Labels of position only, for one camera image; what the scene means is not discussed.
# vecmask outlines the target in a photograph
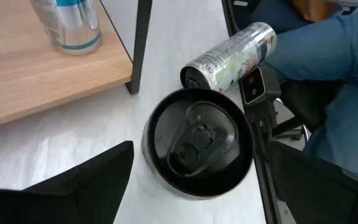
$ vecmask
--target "silver can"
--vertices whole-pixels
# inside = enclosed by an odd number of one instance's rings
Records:
[[[57,49],[69,55],[84,55],[100,45],[101,33],[95,0],[30,1]]]
[[[189,62],[180,72],[183,87],[223,93],[276,48],[277,35],[266,23],[255,22]]]

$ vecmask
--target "white table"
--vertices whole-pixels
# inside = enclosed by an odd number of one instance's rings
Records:
[[[103,0],[129,52],[137,0]],[[143,126],[162,98],[181,88],[179,71],[227,38],[220,0],[154,0],[140,93],[107,90],[0,126],[0,188],[23,189],[132,140],[135,161],[115,223],[265,223],[254,166],[233,191],[214,200],[153,198],[135,172]],[[238,105],[238,87],[229,93]]]

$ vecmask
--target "can lid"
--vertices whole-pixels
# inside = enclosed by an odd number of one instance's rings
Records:
[[[205,76],[196,68],[186,66],[180,71],[180,81],[184,88],[203,88],[210,90],[211,87]]]
[[[150,121],[149,150],[170,185],[186,194],[210,197],[228,192],[245,177],[254,148],[252,132],[229,98],[189,88],[160,105],[164,107],[157,107],[160,112]]]

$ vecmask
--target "wooden tabletop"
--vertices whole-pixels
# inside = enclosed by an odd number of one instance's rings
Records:
[[[131,80],[132,63],[98,1],[102,42],[69,56],[50,43],[29,0],[0,0],[0,124]]]

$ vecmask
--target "blue jeans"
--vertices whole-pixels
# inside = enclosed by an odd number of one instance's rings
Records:
[[[304,151],[358,173],[358,13],[280,34],[277,43],[261,64],[276,69],[281,82],[345,82]]]

